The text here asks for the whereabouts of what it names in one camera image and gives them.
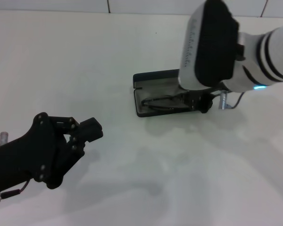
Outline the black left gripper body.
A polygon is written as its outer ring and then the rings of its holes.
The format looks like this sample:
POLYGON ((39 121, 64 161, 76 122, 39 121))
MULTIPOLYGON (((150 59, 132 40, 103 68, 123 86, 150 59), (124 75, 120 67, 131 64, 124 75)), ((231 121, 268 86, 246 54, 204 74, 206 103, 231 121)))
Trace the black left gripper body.
POLYGON ((71 119, 40 113, 20 138, 0 146, 0 190, 34 179, 48 188, 60 186, 71 168, 71 150, 64 135, 71 119))

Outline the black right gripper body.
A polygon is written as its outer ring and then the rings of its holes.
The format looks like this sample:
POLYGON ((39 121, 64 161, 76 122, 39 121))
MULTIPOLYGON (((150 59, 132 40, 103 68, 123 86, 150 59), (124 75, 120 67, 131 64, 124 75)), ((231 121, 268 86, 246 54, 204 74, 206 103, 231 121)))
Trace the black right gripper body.
POLYGON ((223 88, 210 88, 191 91, 192 100, 195 102, 195 111, 207 113, 213 105, 213 99, 220 96, 223 88))

